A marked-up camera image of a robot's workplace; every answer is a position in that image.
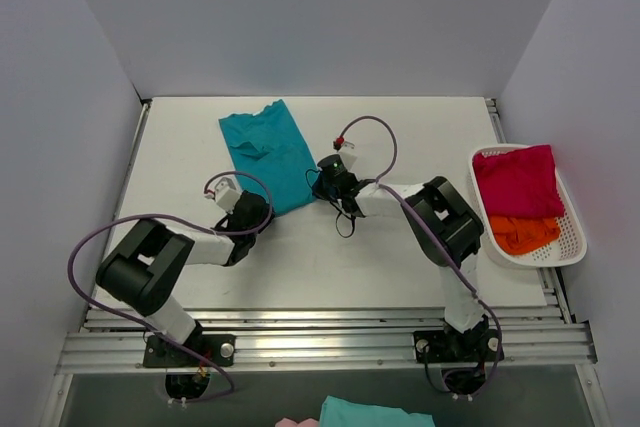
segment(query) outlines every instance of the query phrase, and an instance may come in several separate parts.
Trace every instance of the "pink cloth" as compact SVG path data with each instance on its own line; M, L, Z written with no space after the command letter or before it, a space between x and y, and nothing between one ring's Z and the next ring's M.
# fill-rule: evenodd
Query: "pink cloth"
M289 419L282 419L276 424L276 427L318 427L318 421L313 419L307 419L304 422L294 422Z
M556 164L550 145L473 158L482 202L488 215L539 219L562 217L556 189Z

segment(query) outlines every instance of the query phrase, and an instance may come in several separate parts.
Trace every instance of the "teal towel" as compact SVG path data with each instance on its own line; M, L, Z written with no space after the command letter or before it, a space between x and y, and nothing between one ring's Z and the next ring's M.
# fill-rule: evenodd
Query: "teal towel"
M327 397L322 404L320 427L435 427L426 414L407 414L402 409L352 404Z
M315 163L282 100L259 114L232 114L219 123L235 169L253 174L269 187L276 215L313 202L305 172L315 169ZM238 176L238 182L244 190L266 198L253 180Z

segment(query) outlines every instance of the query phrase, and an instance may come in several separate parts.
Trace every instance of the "folded cloth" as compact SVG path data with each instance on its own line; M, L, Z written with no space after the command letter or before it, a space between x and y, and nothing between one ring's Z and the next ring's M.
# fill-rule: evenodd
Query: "folded cloth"
M320 427L435 427L426 414L407 414L402 409L352 404L327 397L322 404Z
M518 219L494 215L489 217L489 223L496 242L510 255L528 254L560 237L560 227L552 217Z
M525 219L564 215L550 145L489 157L478 154L473 170L487 215Z
M276 215L313 202L305 172L315 169L315 163L282 100L258 114L232 114L218 122L236 170L258 177L269 187ZM253 180L238 176L238 182L266 198Z
M318 421L313 419L307 419L303 422L297 423L293 420L282 419L276 424L276 427L318 427Z

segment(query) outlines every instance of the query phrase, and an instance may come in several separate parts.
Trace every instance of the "plastic basket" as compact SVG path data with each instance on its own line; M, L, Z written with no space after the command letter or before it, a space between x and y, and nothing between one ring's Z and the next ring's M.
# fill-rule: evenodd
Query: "plastic basket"
M489 218L484 210L478 182L473 170L473 157L480 153L485 157L491 155L504 154L516 149L524 149L527 145L518 144L498 144L482 147L474 151L469 157L469 184L471 191L471 202L476 211L480 213L480 217L485 227L485 233L482 239L487 256L496 264L516 269L537 269L540 267L562 267L564 265L575 264L580 261L587 253L587 239L584 236L576 211L571 204L569 194L567 194L564 184L560 179L560 175L556 169L556 185L560 199L564 204L564 217L558 217L556 220L560 226L560 237L533 252L526 255L509 255L504 252L497 244L496 239L491 232Z

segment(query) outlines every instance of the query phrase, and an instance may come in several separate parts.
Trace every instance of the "orange cloth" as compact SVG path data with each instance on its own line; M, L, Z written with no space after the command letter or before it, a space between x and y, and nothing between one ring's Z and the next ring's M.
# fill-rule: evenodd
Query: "orange cloth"
M511 255L528 254L560 237L560 227L554 218L520 219L492 215L489 223L498 245Z

